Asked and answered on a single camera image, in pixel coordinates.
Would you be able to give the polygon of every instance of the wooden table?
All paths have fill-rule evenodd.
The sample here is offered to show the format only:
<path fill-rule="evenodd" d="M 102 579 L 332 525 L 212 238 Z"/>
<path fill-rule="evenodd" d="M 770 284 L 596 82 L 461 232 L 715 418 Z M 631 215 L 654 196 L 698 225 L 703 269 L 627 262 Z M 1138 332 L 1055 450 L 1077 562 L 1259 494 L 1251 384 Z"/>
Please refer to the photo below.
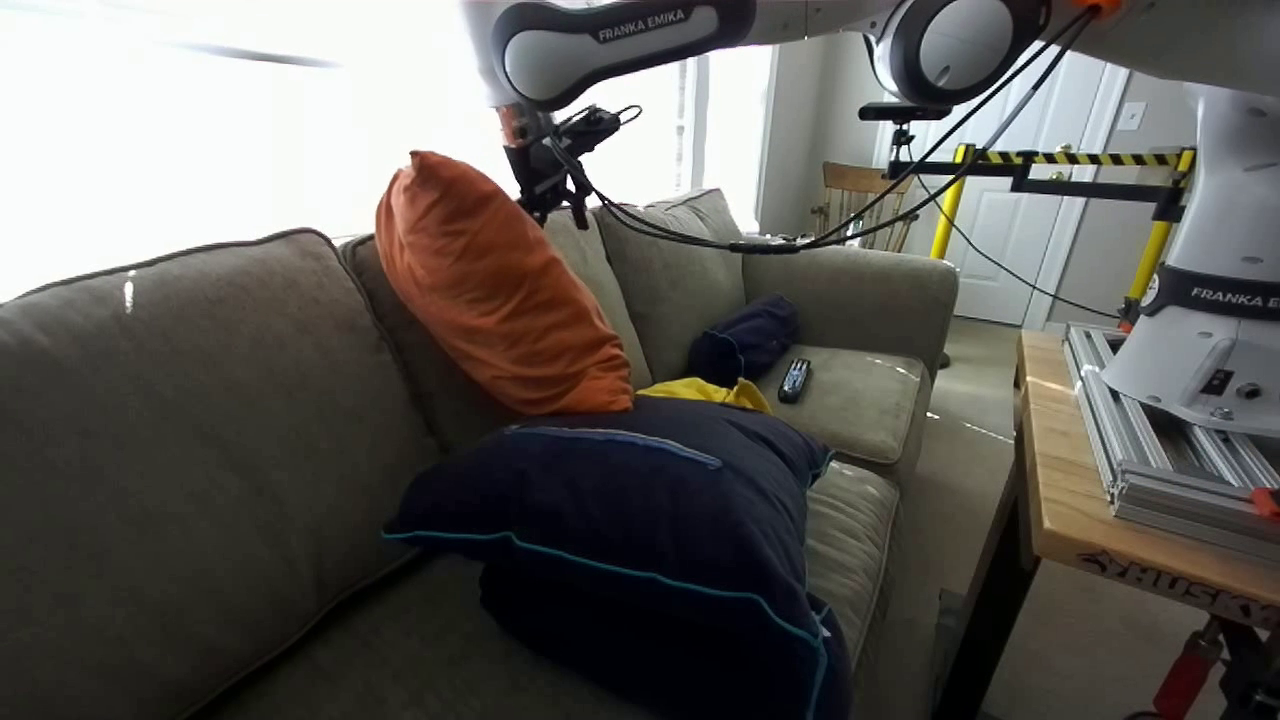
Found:
<path fill-rule="evenodd" d="M 1040 558 L 1280 627 L 1280 570 L 1107 512 L 1059 335 L 1021 335 L 1021 450 L 938 715 L 975 715 Z"/>

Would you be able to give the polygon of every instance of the throw pillow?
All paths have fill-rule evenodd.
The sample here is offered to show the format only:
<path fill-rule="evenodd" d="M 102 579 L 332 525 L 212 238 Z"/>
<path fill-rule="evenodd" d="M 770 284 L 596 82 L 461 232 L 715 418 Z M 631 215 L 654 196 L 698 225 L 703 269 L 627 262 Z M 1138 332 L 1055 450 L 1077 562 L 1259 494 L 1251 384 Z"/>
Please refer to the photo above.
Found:
<path fill-rule="evenodd" d="M 487 558 L 496 620 L 616 690 L 638 694 L 627 660 L 669 656 L 638 694 L 660 712 L 825 715 L 847 674 L 804 590 L 804 492 L 825 462 L 828 447 L 774 416 L 639 397 L 616 416 L 515 424 L 430 467 L 390 538 Z M 687 631 L 638 637 L 654 624 Z"/>
<path fill-rule="evenodd" d="M 685 201 L 631 208 L 631 215 L 639 215 L 639 225 L 650 221 L 685 236 L 721 245 L 739 238 L 724 192 L 698 192 Z M 693 341 L 749 304 L 746 255 L 664 245 L 614 208 L 596 208 L 596 225 L 608 262 L 616 269 L 616 279 L 627 294 L 654 379 L 682 377 Z"/>
<path fill-rule="evenodd" d="M 483 170 L 413 150 L 376 208 L 391 293 L 524 416 L 631 408 L 627 353 L 541 225 Z"/>
<path fill-rule="evenodd" d="M 796 309 L 770 294 L 732 319 L 702 332 L 687 346 L 687 377 L 732 386 L 739 377 L 762 379 L 796 343 Z"/>

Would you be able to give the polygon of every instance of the window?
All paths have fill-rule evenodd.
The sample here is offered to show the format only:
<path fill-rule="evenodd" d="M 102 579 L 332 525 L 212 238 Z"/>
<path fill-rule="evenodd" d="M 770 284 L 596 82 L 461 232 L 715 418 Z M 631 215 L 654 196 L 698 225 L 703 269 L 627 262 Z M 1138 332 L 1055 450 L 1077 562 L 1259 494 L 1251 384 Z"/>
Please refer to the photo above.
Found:
<path fill-rule="evenodd" d="M 749 208 L 755 82 L 749 60 L 596 82 L 584 102 L 646 114 L 587 155 L 591 178 L 616 201 L 724 184 Z M 0 86 L 0 301 L 298 225 L 364 236 L 408 148 L 515 192 L 461 4 L 10 0 Z"/>

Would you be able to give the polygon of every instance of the orange pillow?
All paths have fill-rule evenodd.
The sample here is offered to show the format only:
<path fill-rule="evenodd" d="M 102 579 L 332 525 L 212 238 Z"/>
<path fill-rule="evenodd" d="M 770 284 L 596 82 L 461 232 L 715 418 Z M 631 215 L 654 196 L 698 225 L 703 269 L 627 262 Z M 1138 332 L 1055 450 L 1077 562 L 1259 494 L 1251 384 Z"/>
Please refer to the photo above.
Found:
<path fill-rule="evenodd" d="M 627 353 L 558 245 L 483 170 L 413 150 L 376 208 L 391 293 L 524 416 L 627 413 Z"/>

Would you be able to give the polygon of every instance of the yellow bar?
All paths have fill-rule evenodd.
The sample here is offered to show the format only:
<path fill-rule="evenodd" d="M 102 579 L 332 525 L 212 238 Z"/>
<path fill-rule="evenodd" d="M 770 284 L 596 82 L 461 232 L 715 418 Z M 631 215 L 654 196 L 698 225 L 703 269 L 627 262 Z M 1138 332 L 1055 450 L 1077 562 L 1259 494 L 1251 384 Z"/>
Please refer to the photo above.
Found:
<path fill-rule="evenodd" d="M 1140 304 L 1148 294 L 1148 284 L 1162 269 L 1162 255 L 1168 249 L 1168 236 L 1172 236 L 1172 225 L 1168 221 L 1151 221 L 1151 232 L 1148 232 L 1148 245 L 1144 250 L 1138 255 L 1138 269 L 1131 269 L 1131 279 L 1129 279 L 1129 293 L 1126 301 Z"/>
<path fill-rule="evenodd" d="M 971 144 L 962 144 L 962 148 L 954 150 L 954 158 L 957 158 L 962 166 L 970 165 L 970 155 L 971 155 Z M 934 245 L 929 245 L 929 255 L 934 255 L 934 261 L 946 261 L 949 249 L 954 249 L 954 229 L 957 229 L 962 201 L 964 201 L 964 175 L 946 192 L 942 215 L 938 215 L 938 225 L 934 225 Z"/>
<path fill-rule="evenodd" d="M 1176 175 L 1172 178 L 1183 184 L 1183 175 L 1194 166 L 1197 166 L 1197 150 L 1194 148 L 1176 150 Z M 1129 304 L 1140 304 L 1148 294 L 1151 274 L 1162 269 L 1162 255 L 1168 249 L 1168 236 L 1172 236 L 1172 225 L 1168 221 L 1151 221 L 1148 245 L 1138 255 L 1138 269 L 1131 269 L 1131 279 L 1129 279 L 1129 293 L 1126 293 Z"/>

